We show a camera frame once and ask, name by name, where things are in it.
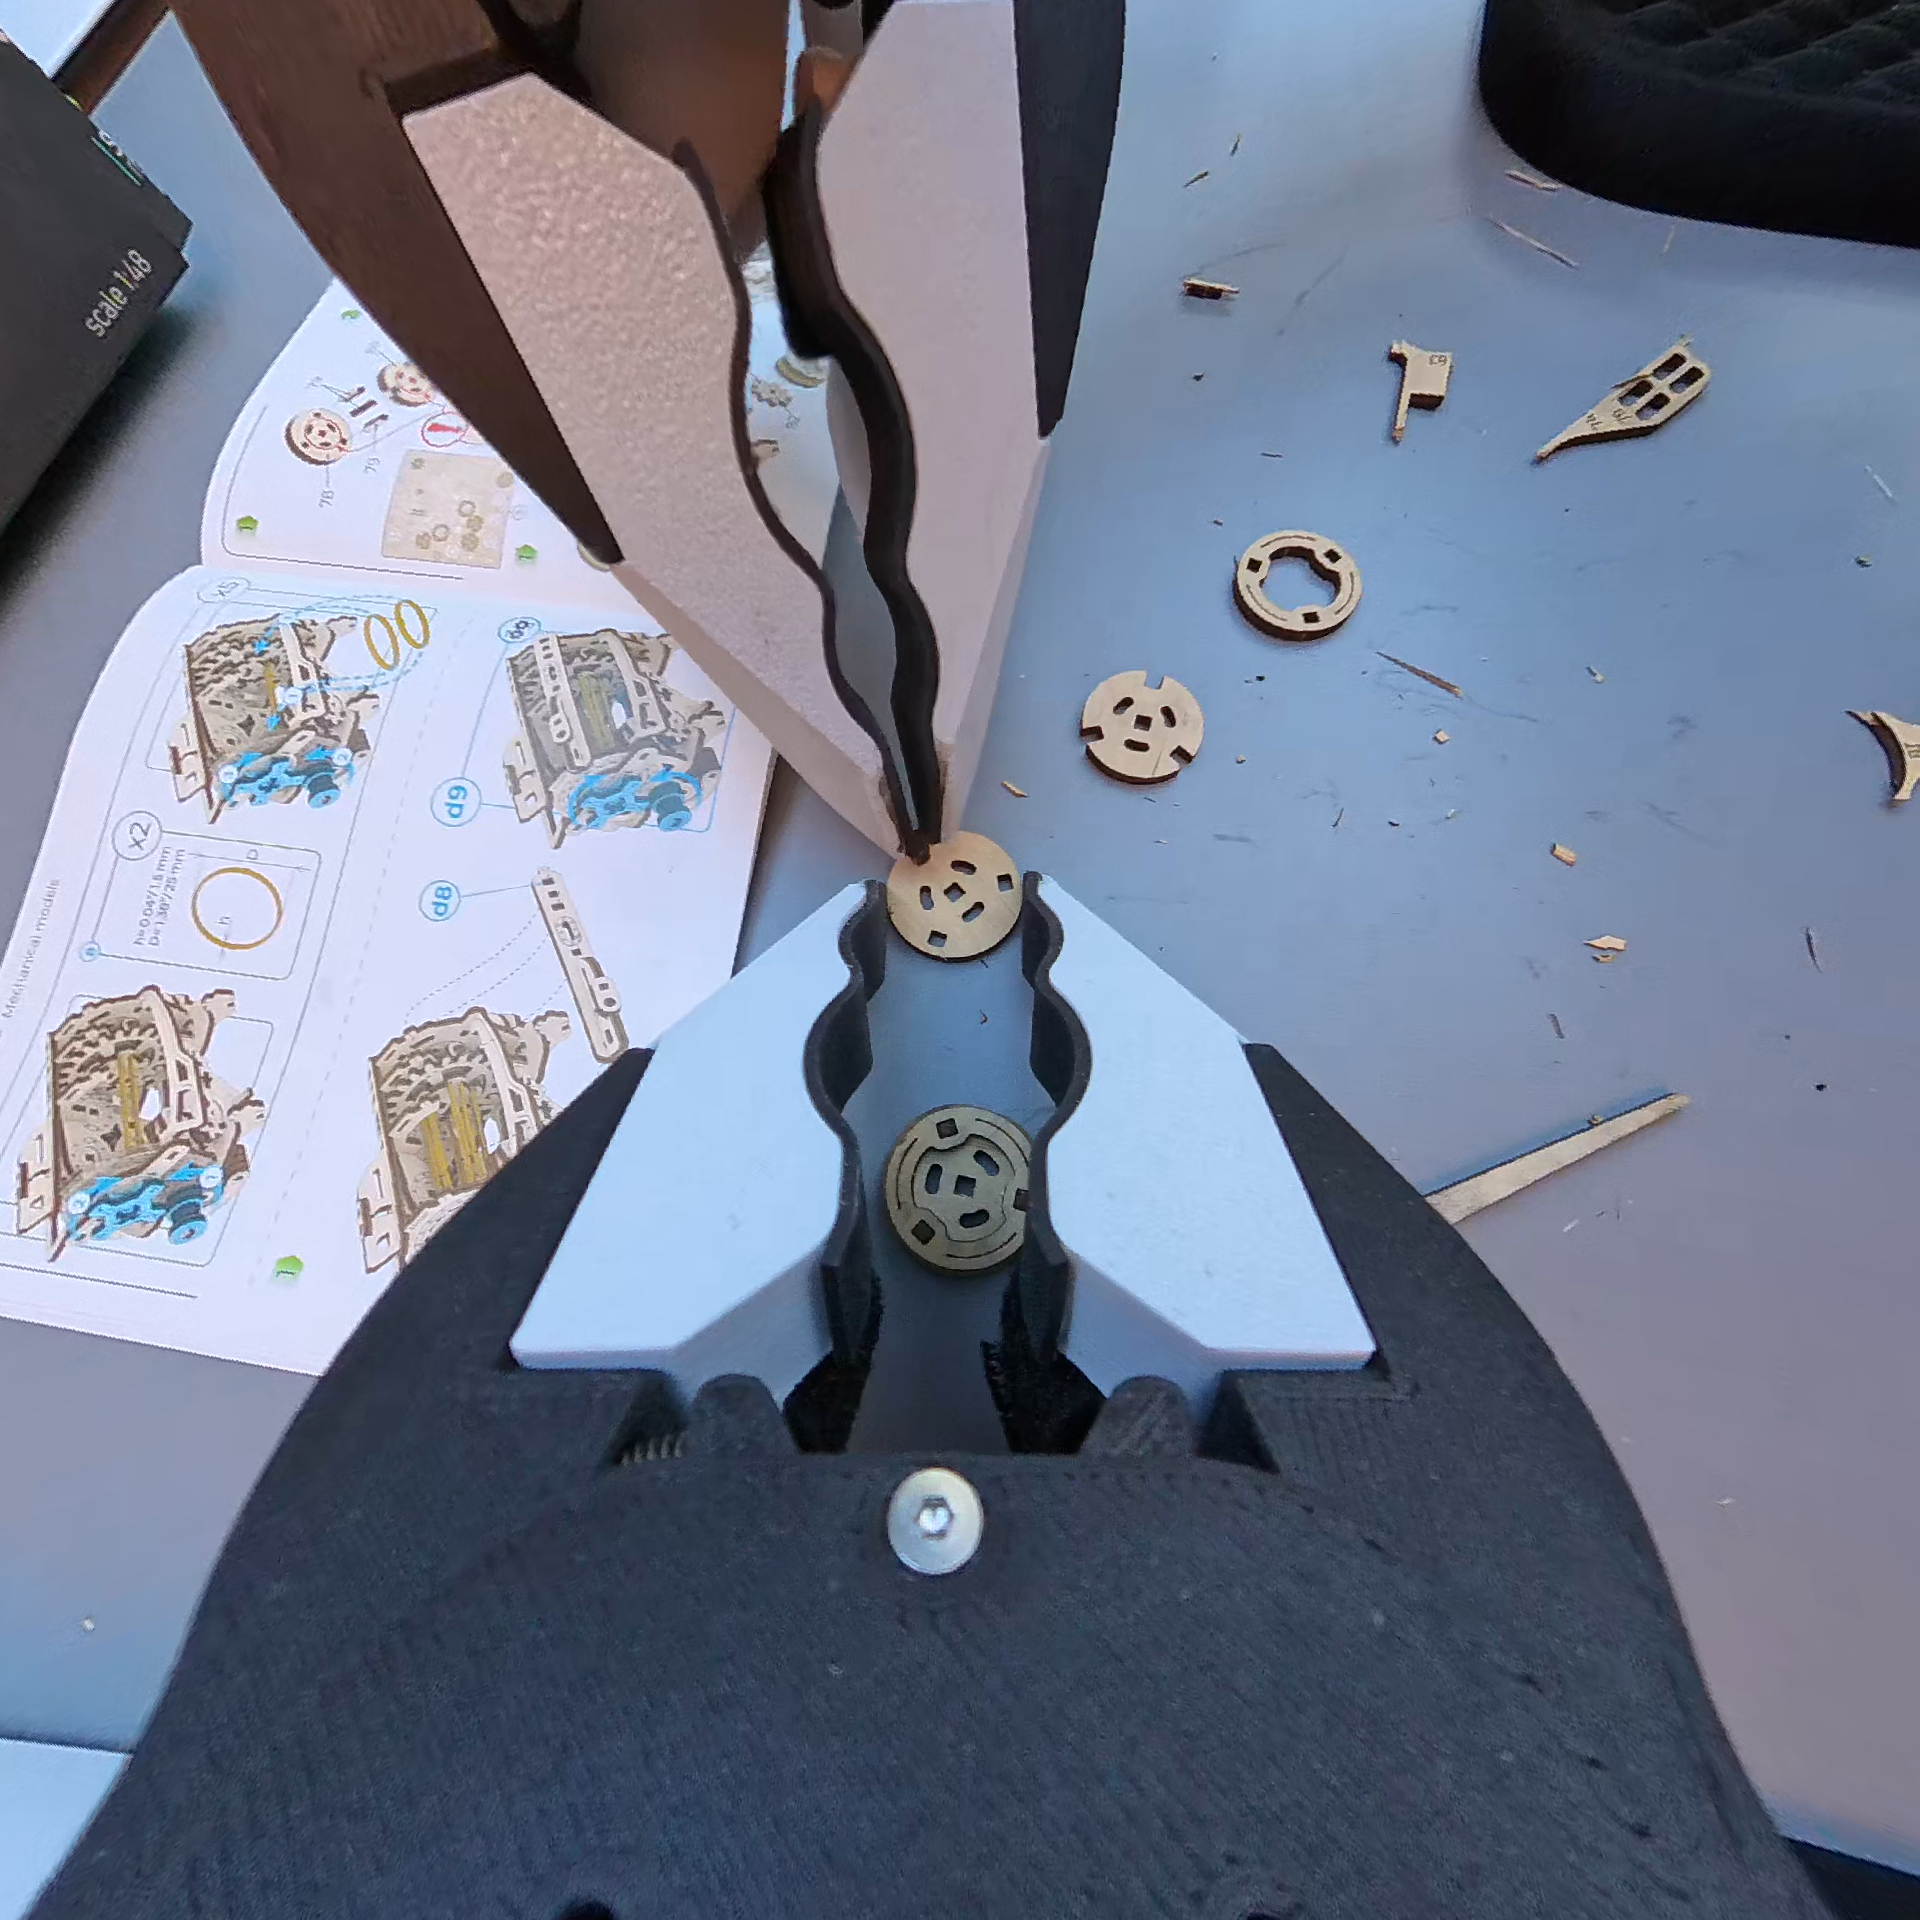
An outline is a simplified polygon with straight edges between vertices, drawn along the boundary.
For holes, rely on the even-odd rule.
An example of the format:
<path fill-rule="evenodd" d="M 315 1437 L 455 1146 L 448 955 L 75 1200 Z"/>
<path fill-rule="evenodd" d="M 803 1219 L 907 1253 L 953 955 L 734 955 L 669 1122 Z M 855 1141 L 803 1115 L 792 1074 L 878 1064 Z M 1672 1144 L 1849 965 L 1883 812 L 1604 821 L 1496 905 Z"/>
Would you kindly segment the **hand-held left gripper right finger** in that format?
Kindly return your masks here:
<path fill-rule="evenodd" d="M 1036 1141 L 993 1345 L 1014 1451 L 1075 1451 L 1152 1377 L 1204 1421 L 1225 1373 L 1376 1353 L 1236 1029 L 1053 879 L 1023 879 Z"/>

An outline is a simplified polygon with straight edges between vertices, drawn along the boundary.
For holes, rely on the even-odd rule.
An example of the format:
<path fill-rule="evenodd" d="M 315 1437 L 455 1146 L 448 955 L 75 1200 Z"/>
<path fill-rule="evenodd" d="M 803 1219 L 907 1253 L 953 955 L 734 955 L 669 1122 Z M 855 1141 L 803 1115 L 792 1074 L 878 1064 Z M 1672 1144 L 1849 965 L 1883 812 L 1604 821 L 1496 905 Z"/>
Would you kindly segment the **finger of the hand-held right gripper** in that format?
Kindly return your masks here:
<path fill-rule="evenodd" d="M 839 672 L 831 589 L 749 453 L 749 300 L 699 156 L 581 103 L 441 103 L 401 129 L 608 522 L 614 576 L 853 828 L 920 858 Z"/>
<path fill-rule="evenodd" d="M 894 4 L 764 179 L 796 346 L 863 428 L 861 546 L 894 639 L 880 796 L 903 852 L 963 824 L 1046 464 L 1013 4 Z"/>

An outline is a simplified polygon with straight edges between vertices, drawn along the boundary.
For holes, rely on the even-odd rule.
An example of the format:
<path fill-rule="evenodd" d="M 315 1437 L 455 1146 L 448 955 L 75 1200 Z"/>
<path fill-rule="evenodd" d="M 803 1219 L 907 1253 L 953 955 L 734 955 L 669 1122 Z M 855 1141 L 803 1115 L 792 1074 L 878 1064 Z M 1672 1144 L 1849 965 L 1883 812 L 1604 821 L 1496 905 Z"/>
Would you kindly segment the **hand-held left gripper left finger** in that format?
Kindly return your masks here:
<path fill-rule="evenodd" d="M 516 1362 L 652 1369 L 688 1399 L 751 1377 L 805 1451 L 848 1445 L 880 1285 L 845 1105 L 883 971 L 883 895 L 853 882 L 661 1036 Z"/>

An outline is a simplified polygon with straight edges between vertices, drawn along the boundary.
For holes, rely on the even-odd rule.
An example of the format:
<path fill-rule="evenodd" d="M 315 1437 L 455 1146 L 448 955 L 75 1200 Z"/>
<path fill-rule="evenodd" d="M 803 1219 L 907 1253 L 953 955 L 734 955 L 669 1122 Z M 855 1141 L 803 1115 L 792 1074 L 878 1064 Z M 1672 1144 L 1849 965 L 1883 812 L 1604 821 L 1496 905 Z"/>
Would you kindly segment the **round wooden disc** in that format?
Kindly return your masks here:
<path fill-rule="evenodd" d="M 894 931 L 916 951 L 945 963 L 990 953 L 1017 927 L 1017 861 L 980 832 L 957 832 L 923 861 L 900 858 L 885 882 Z"/>

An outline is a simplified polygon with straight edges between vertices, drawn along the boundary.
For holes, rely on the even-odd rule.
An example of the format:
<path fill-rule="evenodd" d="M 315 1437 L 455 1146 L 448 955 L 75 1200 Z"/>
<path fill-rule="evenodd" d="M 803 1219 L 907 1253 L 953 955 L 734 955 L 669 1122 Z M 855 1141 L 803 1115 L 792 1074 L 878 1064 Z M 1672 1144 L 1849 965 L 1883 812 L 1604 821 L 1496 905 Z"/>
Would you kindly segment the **wooden wheel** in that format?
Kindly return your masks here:
<path fill-rule="evenodd" d="M 945 1276 L 982 1276 L 1023 1245 L 1030 1141 L 979 1107 L 911 1121 L 883 1172 L 887 1216 L 915 1260 Z"/>

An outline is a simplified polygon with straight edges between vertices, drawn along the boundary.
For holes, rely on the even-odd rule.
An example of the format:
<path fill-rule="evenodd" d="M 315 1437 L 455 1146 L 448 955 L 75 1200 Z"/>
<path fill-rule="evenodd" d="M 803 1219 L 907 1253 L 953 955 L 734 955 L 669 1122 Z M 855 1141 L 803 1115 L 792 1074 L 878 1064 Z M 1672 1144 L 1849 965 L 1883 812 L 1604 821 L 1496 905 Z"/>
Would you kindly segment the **brown wooden board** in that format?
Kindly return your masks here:
<path fill-rule="evenodd" d="M 79 23 L 65 36 L 64 57 L 53 68 L 62 95 L 93 113 L 159 31 L 169 9 L 169 2 L 85 4 Z"/>

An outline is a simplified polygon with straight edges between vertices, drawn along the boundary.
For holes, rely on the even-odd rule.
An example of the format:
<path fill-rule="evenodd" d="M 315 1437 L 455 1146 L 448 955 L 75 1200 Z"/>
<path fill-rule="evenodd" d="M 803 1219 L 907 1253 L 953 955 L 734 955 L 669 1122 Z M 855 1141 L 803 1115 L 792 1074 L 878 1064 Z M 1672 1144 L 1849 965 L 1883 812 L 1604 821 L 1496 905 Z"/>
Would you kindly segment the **black model kit box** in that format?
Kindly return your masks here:
<path fill-rule="evenodd" d="M 1 522 L 185 273 L 190 223 L 1 41 Z"/>

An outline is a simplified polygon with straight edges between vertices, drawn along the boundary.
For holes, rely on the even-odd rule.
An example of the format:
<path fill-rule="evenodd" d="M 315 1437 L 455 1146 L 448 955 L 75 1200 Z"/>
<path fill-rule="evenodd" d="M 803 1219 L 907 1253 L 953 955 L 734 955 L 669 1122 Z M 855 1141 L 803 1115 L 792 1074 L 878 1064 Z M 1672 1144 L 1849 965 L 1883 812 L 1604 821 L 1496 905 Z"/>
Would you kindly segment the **slotted wooden disc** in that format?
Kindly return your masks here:
<path fill-rule="evenodd" d="M 1096 683 L 1081 712 L 1087 759 L 1127 785 L 1177 778 L 1201 749 L 1204 715 L 1191 691 L 1163 676 L 1127 671 Z"/>

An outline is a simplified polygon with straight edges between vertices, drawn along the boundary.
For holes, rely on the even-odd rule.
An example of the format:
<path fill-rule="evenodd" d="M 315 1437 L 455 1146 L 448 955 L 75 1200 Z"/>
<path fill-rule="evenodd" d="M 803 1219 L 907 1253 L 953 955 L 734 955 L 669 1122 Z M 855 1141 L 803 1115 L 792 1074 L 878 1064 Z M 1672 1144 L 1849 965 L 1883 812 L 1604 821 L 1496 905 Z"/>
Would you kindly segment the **thin wooden stick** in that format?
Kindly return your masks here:
<path fill-rule="evenodd" d="M 1619 1146 L 1648 1128 L 1683 1113 L 1686 1096 L 1660 1096 L 1612 1115 L 1590 1115 L 1583 1128 L 1532 1147 L 1513 1159 L 1488 1167 L 1461 1181 L 1430 1189 L 1429 1208 L 1449 1224 L 1501 1204 L 1501 1200 L 1547 1181 L 1559 1171 L 1581 1164 L 1609 1146 Z"/>

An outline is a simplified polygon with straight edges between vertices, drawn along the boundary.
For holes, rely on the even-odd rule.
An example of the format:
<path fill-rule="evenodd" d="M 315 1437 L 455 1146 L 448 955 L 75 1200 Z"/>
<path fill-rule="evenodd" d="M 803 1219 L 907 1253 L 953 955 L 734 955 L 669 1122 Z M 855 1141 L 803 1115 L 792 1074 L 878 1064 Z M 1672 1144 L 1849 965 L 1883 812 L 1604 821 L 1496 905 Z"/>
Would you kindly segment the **illustrated instruction booklet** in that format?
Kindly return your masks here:
<path fill-rule="evenodd" d="M 317 1373 L 728 979 L 769 769 L 331 284 L 65 756 L 4 963 L 4 1316 Z"/>

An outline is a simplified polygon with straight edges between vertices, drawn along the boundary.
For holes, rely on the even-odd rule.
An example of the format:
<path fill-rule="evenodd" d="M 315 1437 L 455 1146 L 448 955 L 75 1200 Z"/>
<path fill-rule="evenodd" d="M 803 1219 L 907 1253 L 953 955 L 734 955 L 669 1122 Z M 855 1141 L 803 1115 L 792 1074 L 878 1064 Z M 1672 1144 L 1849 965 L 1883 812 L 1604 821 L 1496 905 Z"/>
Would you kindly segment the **scattered wood splinters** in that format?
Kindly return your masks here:
<path fill-rule="evenodd" d="M 1735 1226 L 1916 1043 L 1916 263 L 1515 183 L 1473 113 L 1115 179 L 999 697 L 1020 852 L 1421 1178 L 1692 1098 Z M 1193 303 L 1184 277 L 1231 281 Z M 1453 354 L 1390 440 L 1395 341 Z M 1688 341 L 1676 419 L 1536 464 Z M 1199 755 L 1086 755 L 1112 674 Z"/>

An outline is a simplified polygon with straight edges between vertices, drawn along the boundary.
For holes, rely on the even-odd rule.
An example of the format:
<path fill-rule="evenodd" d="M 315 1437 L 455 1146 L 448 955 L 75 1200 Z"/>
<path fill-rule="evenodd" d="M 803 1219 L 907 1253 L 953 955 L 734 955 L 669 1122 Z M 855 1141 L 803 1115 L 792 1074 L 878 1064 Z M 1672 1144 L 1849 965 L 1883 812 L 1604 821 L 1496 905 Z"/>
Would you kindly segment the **wooden window-shaped piece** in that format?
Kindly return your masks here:
<path fill-rule="evenodd" d="M 1711 368 L 1692 352 L 1692 343 L 1672 343 L 1639 372 L 1613 384 L 1583 416 L 1543 444 L 1532 459 L 1543 464 L 1566 449 L 1643 437 L 1704 394 L 1709 380 Z"/>

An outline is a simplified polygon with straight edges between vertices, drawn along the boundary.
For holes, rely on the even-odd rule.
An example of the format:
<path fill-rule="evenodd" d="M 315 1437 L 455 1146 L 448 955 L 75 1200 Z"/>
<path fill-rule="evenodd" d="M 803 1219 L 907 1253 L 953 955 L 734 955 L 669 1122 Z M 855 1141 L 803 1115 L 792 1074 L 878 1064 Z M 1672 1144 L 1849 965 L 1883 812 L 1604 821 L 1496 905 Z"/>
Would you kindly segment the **black cushioned wrist rest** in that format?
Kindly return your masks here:
<path fill-rule="evenodd" d="M 1917 245 L 1916 2 L 1488 2 L 1479 96 L 1596 196 Z"/>

